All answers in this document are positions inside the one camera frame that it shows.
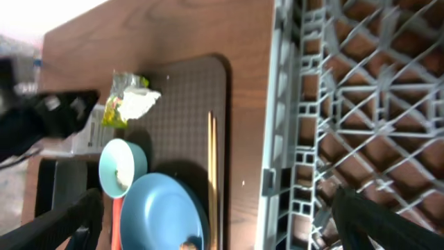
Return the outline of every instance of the light green cup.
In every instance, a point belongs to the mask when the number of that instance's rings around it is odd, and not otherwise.
[[[100,156],[99,178],[103,191],[113,199],[123,197],[130,189],[129,185],[122,190],[117,183],[117,166],[133,176],[131,184],[148,169],[145,153],[138,145],[122,139],[110,140]]]

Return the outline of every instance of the gray plastic crate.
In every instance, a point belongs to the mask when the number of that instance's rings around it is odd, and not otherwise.
[[[363,20],[355,20],[344,13],[356,2],[374,7],[373,13]],[[433,50],[444,48],[444,26],[433,28],[424,14],[440,3],[429,1],[416,11],[410,11],[387,0],[275,0],[275,15],[271,43],[271,59],[268,79],[266,121],[264,131],[264,152],[262,158],[262,179],[257,218],[256,249],[322,249],[319,239],[328,225],[333,225],[330,209],[316,193],[316,186],[330,179],[337,185],[350,185],[338,178],[334,170],[350,156],[364,168],[369,177],[359,186],[363,192],[375,185],[380,192],[388,192],[399,204],[392,208],[398,214],[408,213],[421,226],[435,231],[436,227],[423,214],[414,209],[432,194],[444,194],[444,182],[416,159],[430,145],[443,141],[444,135],[444,74],[437,75],[428,70],[421,61]],[[308,9],[308,4],[316,5]],[[379,19],[379,34],[369,28],[370,23]],[[335,24],[341,22],[351,27],[347,36],[338,39]],[[419,34],[434,41],[428,49],[410,56],[392,47],[393,41],[405,31]],[[368,40],[374,50],[359,60],[343,52],[343,48],[360,35]],[[307,52],[305,45],[318,40],[318,53]],[[382,65],[375,77],[364,67],[380,52],[384,52],[396,63]],[[333,77],[334,69],[327,66],[332,58],[340,60],[350,70],[342,79]],[[420,76],[418,83],[398,83],[407,71]],[[363,85],[346,84],[355,74],[366,82]],[[316,98],[306,100],[303,96],[304,77],[317,79]],[[426,92],[414,103],[404,100],[397,92]],[[350,94],[364,94],[365,99],[354,103]],[[321,107],[330,100],[327,114]],[[369,116],[362,111],[363,105],[372,105]],[[395,117],[391,106],[403,111]],[[419,110],[425,107],[426,112]],[[365,125],[350,128],[345,124],[351,115],[358,117]],[[403,129],[398,126],[401,119],[408,117],[422,126],[421,129]],[[300,120],[312,118],[314,122],[314,143],[299,140]],[[332,136],[347,151],[335,162],[326,162],[319,156],[319,144]],[[352,146],[345,136],[365,136],[359,145]],[[402,156],[402,160],[377,170],[359,151],[375,138],[381,139]],[[394,138],[420,138],[424,140],[414,151],[406,150]],[[405,199],[393,188],[391,172],[404,163],[411,164],[426,178],[430,186],[410,199]],[[302,168],[310,169],[305,182],[299,182]],[[295,242],[292,233],[295,216],[306,218],[309,233],[306,242]],[[331,249],[340,248],[339,241],[330,244]]]

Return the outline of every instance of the chopsticks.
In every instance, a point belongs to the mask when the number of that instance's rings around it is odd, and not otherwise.
[[[208,210],[210,219],[211,250],[218,245],[218,192],[217,192],[217,134],[216,118],[208,112]]]

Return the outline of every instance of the brown wood surface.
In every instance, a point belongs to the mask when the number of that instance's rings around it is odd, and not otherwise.
[[[45,36],[44,90],[96,88],[108,96],[112,72],[206,54],[231,69],[227,249],[252,249],[271,41],[271,0],[111,0]],[[37,165],[30,161],[22,223],[33,219]],[[98,249],[109,249],[105,211]]]

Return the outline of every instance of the blue plate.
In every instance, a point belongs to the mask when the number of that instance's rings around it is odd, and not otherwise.
[[[187,241],[204,250],[209,236],[205,212],[185,184],[154,173],[131,185],[120,218],[123,250],[178,250]]]

